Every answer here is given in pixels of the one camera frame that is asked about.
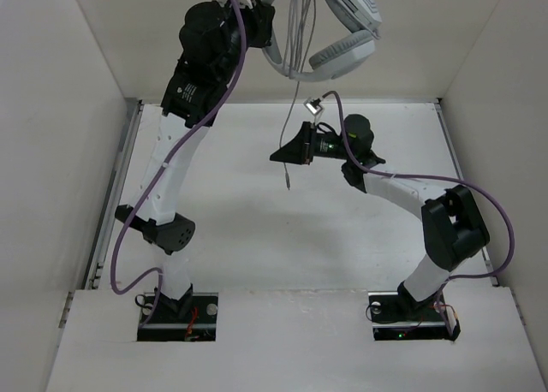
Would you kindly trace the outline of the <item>grey white headphones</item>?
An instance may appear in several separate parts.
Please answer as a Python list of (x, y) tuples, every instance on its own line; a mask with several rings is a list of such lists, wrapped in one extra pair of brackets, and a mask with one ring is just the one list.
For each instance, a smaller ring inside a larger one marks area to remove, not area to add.
[(263, 0), (276, 5), (286, 26), (263, 49), (283, 77), (299, 82), (336, 80), (373, 54), (382, 17), (375, 0)]

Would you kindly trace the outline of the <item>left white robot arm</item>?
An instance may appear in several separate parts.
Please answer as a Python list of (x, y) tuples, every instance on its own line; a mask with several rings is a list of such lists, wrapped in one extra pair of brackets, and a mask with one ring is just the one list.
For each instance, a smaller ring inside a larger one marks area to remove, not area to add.
[(175, 321), (189, 315), (193, 302), (182, 250), (195, 224), (176, 209), (182, 183), (235, 87), (247, 50), (271, 43), (274, 15), (262, 0), (211, 0), (187, 11), (179, 32), (182, 54), (160, 103), (159, 132), (140, 190), (116, 208), (122, 228), (140, 232), (163, 256), (152, 307)]

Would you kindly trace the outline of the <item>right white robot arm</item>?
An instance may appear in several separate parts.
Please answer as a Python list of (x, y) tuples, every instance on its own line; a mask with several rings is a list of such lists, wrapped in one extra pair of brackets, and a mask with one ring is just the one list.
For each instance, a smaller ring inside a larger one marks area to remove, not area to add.
[(385, 160), (372, 149), (374, 133), (367, 118), (351, 114), (344, 130), (321, 122), (303, 122), (297, 135), (274, 151), (270, 160), (305, 165), (316, 157), (342, 160), (347, 183), (363, 193), (390, 201), (422, 223), (426, 254), (397, 289), (396, 310), (417, 318), (451, 273), (475, 256), (490, 235), (472, 192), (461, 184), (443, 189), (425, 181), (390, 176)]

